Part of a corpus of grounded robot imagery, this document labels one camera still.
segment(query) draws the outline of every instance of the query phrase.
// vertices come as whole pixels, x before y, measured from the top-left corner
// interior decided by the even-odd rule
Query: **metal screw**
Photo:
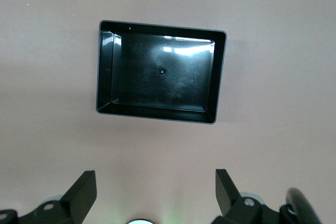
[[[254,201],[250,198],[244,200],[246,206],[253,207],[255,205]]]
[[[294,210],[292,209],[292,206],[288,206],[287,209],[288,209],[290,214],[296,215],[296,212],[294,212]]]
[[[1,214],[0,215],[0,220],[4,220],[8,217],[8,214]]]
[[[44,206],[43,210],[44,211],[47,211],[47,210],[50,210],[54,207],[54,204],[53,203],[49,203],[47,205]]]

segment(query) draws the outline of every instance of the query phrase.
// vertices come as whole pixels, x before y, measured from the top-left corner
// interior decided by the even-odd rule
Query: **white light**
[[[107,43],[113,42],[113,37],[107,38],[103,40],[103,46],[105,46]]]
[[[209,39],[193,39],[193,38],[183,38],[183,37],[175,37],[176,40],[188,40],[188,41],[200,41],[200,42],[213,42]]]
[[[115,43],[121,46],[121,37],[120,36],[115,37]]]
[[[171,52],[172,48],[171,47],[163,47],[163,51],[165,51],[165,52]]]
[[[199,52],[209,51],[210,53],[214,52],[215,44],[198,46],[198,47],[187,47],[187,48],[174,48],[174,53],[179,55],[191,56]]]
[[[154,224],[154,223],[149,220],[138,219],[138,220],[131,220],[130,222],[128,222],[128,224]]]

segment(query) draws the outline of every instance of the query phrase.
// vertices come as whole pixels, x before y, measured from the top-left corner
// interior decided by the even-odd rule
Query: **screw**
[[[255,205],[254,201],[250,198],[246,198],[244,200],[244,203],[245,203],[246,206],[249,206],[249,207],[253,207]]]
[[[292,209],[292,206],[288,206],[287,209],[288,209],[290,214],[296,215],[296,212]]]
[[[50,210],[54,207],[53,203],[46,204],[43,208],[44,211]]]

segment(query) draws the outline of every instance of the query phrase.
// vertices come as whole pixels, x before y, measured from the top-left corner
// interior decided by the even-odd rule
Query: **black tray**
[[[97,111],[214,123],[226,33],[103,20]]]

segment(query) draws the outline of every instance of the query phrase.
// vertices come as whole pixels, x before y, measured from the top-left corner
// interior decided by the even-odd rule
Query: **small hole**
[[[50,210],[54,207],[54,204],[53,203],[50,203],[50,204],[47,204],[44,206],[43,210],[44,211],[47,211],[47,210]]]
[[[8,214],[1,214],[0,215],[0,220],[4,220],[8,217]]]
[[[164,74],[164,73],[167,73],[167,69],[159,66],[159,74]]]

